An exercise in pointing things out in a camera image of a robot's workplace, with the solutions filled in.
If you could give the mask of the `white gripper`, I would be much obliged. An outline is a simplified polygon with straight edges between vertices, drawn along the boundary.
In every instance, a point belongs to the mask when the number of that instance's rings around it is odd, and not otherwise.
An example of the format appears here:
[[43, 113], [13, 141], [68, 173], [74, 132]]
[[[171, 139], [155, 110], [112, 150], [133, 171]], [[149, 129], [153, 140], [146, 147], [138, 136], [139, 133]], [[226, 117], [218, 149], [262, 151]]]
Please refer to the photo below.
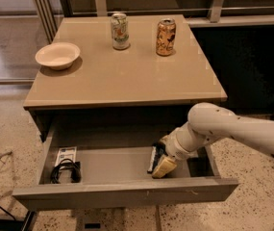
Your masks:
[[191, 129], [176, 128], [169, 135], [160, 138], [159, 144], [165, 145], [169, 157], [162, 155], [154, 167], [152, 177], [157, 179], [163, 178], [176, 168], [177, 164], [171, 158], [178, 161], [185, 160], [198, 148], [198, 136]]

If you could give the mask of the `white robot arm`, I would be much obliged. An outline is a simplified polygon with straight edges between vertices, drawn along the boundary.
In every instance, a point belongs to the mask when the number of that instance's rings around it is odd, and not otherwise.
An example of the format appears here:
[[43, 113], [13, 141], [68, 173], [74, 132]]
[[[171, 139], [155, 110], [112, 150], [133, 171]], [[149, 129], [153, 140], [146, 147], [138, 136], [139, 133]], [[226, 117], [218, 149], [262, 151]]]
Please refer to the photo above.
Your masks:
[[154, 145], [149, 172], [153, 178], [163, 178], [192, 152], [224, 138], [274, 158], [274, 120], [240, 116], [212, 103], [198, 103], [187, 113], [183, 126]]

